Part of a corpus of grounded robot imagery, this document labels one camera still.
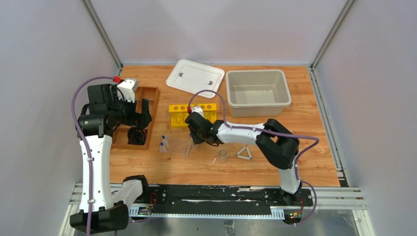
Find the wooden compartment tray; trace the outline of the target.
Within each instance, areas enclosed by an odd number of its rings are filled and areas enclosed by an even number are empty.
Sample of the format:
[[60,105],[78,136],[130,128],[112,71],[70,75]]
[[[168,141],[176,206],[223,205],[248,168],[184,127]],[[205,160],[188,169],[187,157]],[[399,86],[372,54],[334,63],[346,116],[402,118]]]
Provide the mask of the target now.
[[127,150],[148,150],[153,126],[156,120],[157,107],[159,103],[160,90],[158,87],[142,87],[139,86],[135,91],[135,98],[138,100],[138,106],[136,112],[141,112],[141,99],[147,99],[149,101],[149,112],[152,117],[152,122],[145,128],[146,137],[143,145],[132,144],[128,140],[128,130],[130,126],[121,125],[113,134],[113,144],[111,149],[127,149]]

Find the yellow test tube rack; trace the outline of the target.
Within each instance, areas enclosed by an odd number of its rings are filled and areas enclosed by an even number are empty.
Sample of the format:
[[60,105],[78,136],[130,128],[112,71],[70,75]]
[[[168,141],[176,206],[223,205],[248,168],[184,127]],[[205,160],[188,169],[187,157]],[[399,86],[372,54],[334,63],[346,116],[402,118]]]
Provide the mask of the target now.
[[[199,106],[202,108],[205,119],[214,122],[217,119],[217,104],[216,103],[194,103],[191,104],[191,109]],[[169,113],[171,114],[171,128],[186,127],[185,119],[188,117],[187,104],[173,104],[169,105]]]

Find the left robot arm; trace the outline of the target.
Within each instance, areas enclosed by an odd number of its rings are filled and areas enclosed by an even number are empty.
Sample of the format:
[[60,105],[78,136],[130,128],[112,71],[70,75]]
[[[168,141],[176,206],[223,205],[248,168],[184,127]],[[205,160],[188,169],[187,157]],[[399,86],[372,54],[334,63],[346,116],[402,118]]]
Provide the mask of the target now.
[[150,199],[144,175],[126,177],[115,193],[110,186],[110,151],[115,129],[120,125],[144,129],[152,120],[147,99],[141,101],[141,112],[136,111],[137,88],[133,80],[89,86],[89,102],[80,115],[74,115],[83,158],[83,190],[80,210],[70,216],[70,226],[89,236],[126,229],[132,221],[132,204]]

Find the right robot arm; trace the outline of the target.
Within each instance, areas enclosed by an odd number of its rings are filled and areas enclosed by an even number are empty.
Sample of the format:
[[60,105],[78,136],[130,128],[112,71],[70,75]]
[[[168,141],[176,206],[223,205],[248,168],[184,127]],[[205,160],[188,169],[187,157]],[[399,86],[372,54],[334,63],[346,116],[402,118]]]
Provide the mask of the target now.
[[276,167],[280,176],[279,194],[283,203],[294,205],[300,201],[302,183],[296,176],[295,160],[299,153],[299,139],[275,119],[265,123],[243,125],[223,120],[210,122],[198,112],[185,119],[194,144],[207,143],[217,147],[240,143],[255,145],[266,160]]

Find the clear well plate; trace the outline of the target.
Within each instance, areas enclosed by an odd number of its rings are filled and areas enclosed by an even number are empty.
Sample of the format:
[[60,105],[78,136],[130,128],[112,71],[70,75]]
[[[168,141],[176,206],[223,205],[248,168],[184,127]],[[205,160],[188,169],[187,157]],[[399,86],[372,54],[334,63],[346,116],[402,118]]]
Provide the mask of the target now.
[[191,146],[189,145],[189,139],[181,139],[171,136],[166,136],[169,145],[166,146],[166,154],[180,155],[188,157],[190,155]]

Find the small clear glass jar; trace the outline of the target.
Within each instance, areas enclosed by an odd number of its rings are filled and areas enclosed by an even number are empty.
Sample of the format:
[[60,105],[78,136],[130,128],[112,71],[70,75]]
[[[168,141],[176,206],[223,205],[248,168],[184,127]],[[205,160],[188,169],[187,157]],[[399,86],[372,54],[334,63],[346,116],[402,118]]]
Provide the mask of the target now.
[[229,158],[229,153],[225,150],[225,149],[221,149],[218,152],[218,156],[217,156],[217,162],[224,164],[228,161]]

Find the beige plastic bin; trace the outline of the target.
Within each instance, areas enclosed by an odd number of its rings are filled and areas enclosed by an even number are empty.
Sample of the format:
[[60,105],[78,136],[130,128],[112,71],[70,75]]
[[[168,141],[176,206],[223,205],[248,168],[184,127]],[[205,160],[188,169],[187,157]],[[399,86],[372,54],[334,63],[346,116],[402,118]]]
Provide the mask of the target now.
[[280,69],[228,71],[226,92],[234,118],[275,117],[292,103]]

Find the white clay triangle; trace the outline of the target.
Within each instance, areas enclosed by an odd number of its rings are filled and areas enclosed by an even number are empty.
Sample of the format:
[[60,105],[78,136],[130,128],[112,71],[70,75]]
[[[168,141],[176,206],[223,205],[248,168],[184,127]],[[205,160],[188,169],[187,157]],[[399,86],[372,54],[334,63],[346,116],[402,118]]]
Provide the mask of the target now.
[[244,160],[251,160],[252,155],[248,146],[244,146],[241,150],[237,152],[237,158]]

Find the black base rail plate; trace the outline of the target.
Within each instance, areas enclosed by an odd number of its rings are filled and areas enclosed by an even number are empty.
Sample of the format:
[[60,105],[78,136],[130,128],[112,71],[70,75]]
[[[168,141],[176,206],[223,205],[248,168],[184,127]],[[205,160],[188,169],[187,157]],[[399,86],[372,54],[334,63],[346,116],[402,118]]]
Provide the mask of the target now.
[[151,217],[296,219],[314,205],[309,189],[294,200],[279,187],[154,185],[129,210],[133,219]]

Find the white plastic bin lid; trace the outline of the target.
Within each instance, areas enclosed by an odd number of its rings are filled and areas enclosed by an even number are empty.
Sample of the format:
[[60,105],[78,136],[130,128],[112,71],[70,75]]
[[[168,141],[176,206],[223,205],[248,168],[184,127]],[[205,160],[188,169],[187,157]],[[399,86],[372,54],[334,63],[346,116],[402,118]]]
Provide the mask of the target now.
[[224,76],[223,69],[180,59],[168,76],[166,85],[190,94],[200,91],[200,97],[212,99],[215,97],[212,91],[218,91]]

